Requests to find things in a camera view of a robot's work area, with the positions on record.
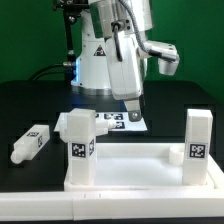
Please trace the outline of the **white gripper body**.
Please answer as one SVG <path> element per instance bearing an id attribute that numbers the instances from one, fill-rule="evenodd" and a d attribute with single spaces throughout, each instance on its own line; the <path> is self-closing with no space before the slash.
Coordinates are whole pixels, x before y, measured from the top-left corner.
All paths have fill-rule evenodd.
<path id="1" fill-rule="evenodd" d="M 121 62 L 116 56 L 114 39 L 110 38 L 105 43 L 112 95 L 116 100 L 138 98 L 143 93 L 143 81 L 135 37 L 119 33 L 118 40 L 122 56 Z"/>

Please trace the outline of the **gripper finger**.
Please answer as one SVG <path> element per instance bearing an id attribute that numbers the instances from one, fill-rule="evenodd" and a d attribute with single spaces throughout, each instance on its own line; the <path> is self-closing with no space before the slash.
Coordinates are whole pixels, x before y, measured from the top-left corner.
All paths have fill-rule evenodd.
<path id="1" fill-rule="evenodd" d="M 139 99 L 128 100 L 125 102 L 125 106 L 131 122 L 138 122 L 141 120 L 142 116 Z"/>

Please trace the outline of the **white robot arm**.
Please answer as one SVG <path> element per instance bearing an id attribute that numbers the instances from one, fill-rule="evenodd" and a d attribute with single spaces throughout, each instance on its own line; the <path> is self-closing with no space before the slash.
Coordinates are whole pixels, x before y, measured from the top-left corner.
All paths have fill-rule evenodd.
<path id="1" fill-rule="evenodd" d="M 122 100 L 129 120 L 141 119 L 147 60 L 139 43 L 152 28 L 149 0 L 87 0 L 81 13 L 82 52 L 71 81 L 75 92 Z"/>

